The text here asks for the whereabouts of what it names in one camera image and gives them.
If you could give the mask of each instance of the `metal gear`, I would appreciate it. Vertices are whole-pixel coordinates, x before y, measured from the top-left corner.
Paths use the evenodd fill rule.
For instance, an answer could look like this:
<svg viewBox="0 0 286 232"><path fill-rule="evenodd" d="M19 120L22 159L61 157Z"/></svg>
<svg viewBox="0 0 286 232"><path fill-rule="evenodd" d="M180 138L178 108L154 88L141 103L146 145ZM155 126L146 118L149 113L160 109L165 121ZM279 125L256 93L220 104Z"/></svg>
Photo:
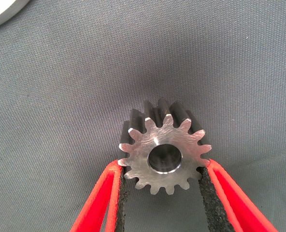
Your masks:
<svg viewBox="0 0 286 232"><path fill-rule="evenodd" d="M209 165L209 160L200 157L212 149L202 145L204 135L180 103L169 107L160 99L154 108L145 101L144 114L133 109L130 120L124 123L119 148L127 154L118 164L131 167L124 177L137 177L136 189L150 185L151 194L157 194L164 187L171 195L175 185L188 189L189 178L201 179L196 168Z"/></svg>

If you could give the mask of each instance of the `metal shaft hole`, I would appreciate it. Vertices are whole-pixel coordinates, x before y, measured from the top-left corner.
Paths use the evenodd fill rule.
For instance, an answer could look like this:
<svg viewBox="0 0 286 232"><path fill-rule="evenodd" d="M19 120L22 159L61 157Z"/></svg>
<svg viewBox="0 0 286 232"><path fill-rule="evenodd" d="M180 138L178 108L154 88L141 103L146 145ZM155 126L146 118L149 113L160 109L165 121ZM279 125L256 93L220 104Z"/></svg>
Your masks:
<svg viewBox="0 0 286 232"><path fill-rule="evenodd" d="M181 152L170 144L156 146L148 156L149 166L162 174L176 170L181 161Z"/></svg>

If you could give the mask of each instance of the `gray cloth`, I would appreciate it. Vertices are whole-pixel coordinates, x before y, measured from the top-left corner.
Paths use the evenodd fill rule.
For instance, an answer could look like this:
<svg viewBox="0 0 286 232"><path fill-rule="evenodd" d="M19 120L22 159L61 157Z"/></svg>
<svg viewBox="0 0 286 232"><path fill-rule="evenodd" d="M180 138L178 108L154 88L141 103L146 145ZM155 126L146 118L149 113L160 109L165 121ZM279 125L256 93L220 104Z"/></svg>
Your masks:
<svg viewBox="0 0 286 232"><path fill-rule="evenodd" d="M286 232L286 1L86 0L32 0L0 26L0 232L68 231L130 110L159 97ZM190 185L129 181L126 231L207 231Z"/></svg>

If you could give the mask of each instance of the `steel gear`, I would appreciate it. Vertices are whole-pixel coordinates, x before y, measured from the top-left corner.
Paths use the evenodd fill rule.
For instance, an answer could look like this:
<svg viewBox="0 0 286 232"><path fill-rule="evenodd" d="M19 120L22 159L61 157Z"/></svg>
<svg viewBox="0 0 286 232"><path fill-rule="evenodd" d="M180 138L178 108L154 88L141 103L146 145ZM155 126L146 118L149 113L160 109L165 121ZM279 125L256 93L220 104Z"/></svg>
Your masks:
<svg viewBox="0 0 286 232"><path fill-rule="evenodd" d="M196 168L209 165L209 160L200 157L212 149L202 145L204 135L193 115L178 102L169 107L160 99L154 108L145 101L144 114L132 110L124 123L119 148L127 154L118 164L131 167L124 177L137 177L136 189L150 185L151 194L157 194L164 187L171 195L175 185L188 189L189 178L201 179Z"/></svg>

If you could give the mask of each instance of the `gear bore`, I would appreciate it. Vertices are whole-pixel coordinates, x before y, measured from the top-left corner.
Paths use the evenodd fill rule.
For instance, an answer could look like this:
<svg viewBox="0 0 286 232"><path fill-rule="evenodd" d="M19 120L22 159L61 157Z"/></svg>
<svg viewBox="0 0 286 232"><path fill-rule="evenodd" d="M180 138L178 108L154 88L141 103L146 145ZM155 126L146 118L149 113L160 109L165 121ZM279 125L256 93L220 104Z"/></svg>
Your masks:
<svg viewBox="0 0 286 232"><path fill-rule="evenodd" d="M204 135L194 116L180 103L169 107L160 99L153 107L145 101L144 114L133 109L130 120L124 123L119 148L126 155L118 164L131 167L124 177L137 177L136 189L150 185L151 194L157 194L164 187L171 195L175 185L188 189L189 178L201 179L196 168L209 165L209 160L200 157L212 149L202 145Z"/></svg>

